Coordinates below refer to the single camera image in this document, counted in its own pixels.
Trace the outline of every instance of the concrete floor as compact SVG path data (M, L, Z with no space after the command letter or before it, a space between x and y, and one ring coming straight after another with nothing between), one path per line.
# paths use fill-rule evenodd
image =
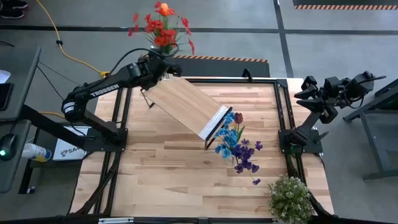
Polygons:
M168 0L170 6L190 19L195 28L256 28L277 29L272 0ZM286 29L323 30L398 30L398 11L308 11L295 10L291 0L279 1ZM35 1L30 0L26 18L18 21L0 20L0 24L50 25ZM59 26L131 25L134 12L153 12L155 1L138 0L71 0L42 3ZM129 49L148 47L140 37L125 32L60 32L65 50L73 56L109 70ZM375 91L398 78L398 35L297 35L289 34L287 46L294 77L313 75L318 83L324 78L354 77L365 70L387 78L375 83ZM65 58L55 44L53 31L1 30L0 40L16 46L37 44L43 48L41 61L72 80L83 83L99 78L98 74ZM197 55L250 57L269 60L271 77L286 77L279 34L193 33ZM182 54L189 54L186 47ZM135 61L132 54L123 64ZM62 95L74 84L44 69ZM38 72L35 74L27 103L39 111L60 113L60 98L43 95L50 85ZM365 102L371 100L369 94ZM88 105L94 110L95 101ZM330 134L323 139L326 176L335 213L341 217L397 222L398 177L363 182L362 176L376 171L376 163L360 120L346 124L341 119L352 109L338 109L339 115L329 125L318 124ZM21 178L23 166L18 178ZM68 212L78 177L79 164L69 168L35 171L33 195L16 195L16 191L0 195L0 220L64 215Z

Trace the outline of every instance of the butcher block table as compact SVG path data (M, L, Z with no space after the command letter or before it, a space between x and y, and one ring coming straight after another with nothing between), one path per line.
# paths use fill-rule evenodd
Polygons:
M301 91L302 82L301 78L287 79L297 126L310 113L296 104L297 99L293 97L294 93ZM135 88L126 124L129 135L119 166L112 217L272 218L269 197L265 196L266 187L287 173L285 158L279 148L280 124L273 85L194 85L221 105L232 106L235 112L243 114L242 125L246 128L242 138L261 141L264 146L252 157L252 161L260 166L254 178L260 178L261 182L253 185L247 172L237 174L221 155L214 152L218 142L205 151L199 136L159 106L149 108L139 88ZM116 91L99 97L95 115L110 121L115 99ZM70 212L83 206L98 186L103 157L103 152L94 152L83 161ZM321 160L312 154L302 157L309 189L323 207L333 213Z

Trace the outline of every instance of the white bottle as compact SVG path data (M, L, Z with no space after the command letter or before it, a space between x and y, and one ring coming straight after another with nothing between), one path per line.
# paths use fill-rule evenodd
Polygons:
M22 157L37 162L47 162L51 158L51 151L32 143L26 143Z

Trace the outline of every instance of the flower stem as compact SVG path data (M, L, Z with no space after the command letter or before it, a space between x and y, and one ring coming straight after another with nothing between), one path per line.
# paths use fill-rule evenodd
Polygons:
M252 175L251 175L251 172L250 172L249 170L247 170L247 171L249 172L250 177L254 180L254 178L253 178Z

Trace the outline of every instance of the yellow cable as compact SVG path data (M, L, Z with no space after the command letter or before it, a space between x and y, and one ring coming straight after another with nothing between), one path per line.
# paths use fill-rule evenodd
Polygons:
M56 115L56 116L59 116L59 117L65 119L65 117L63 115L58 114L56 112L40 111L39 113L41 113L41 114L52 114L52 115Z
M55 29L55 33L57 34L57 38L58 38L59 41L61 41L60 35L59 35L59 33L58 33L57 26L55 26L55 23L54 23L54 21L52 20L52 18L51 18L51 16L50 16L49 12L47 12L47 10L44 8L44 6L42 5L42 3L40 3L39 0L36 0L36 1L37 1L37 3L42 7L42 9L43 9L44 12L47 14L47 16L49 17L49 19L50 19L50 21L51 21L51 23L52 23L52 26L53 26L54 29ZM95 70L96 72L98 72L102 77L105 77L105 75L107 74L107 72L101 72L101 71L99 71L98 69L96 69L95 67L89 65L87 62L84 62L84 61L82 61L82 60L79 60L79 59L77 59L77 58L74 58L74 57L71 57L71 56L67 55L67 53L65 53L65 51L63 51L62 45L59 44L58 46L60 47L61 52L62 52L62 53L64 54L64 56L66 56L67 58L72 59L72 60L74 60L74 61L76 61L76 62L82 63L83 65L86 65L86 66L90 67L91 69L93 69L93 70Z

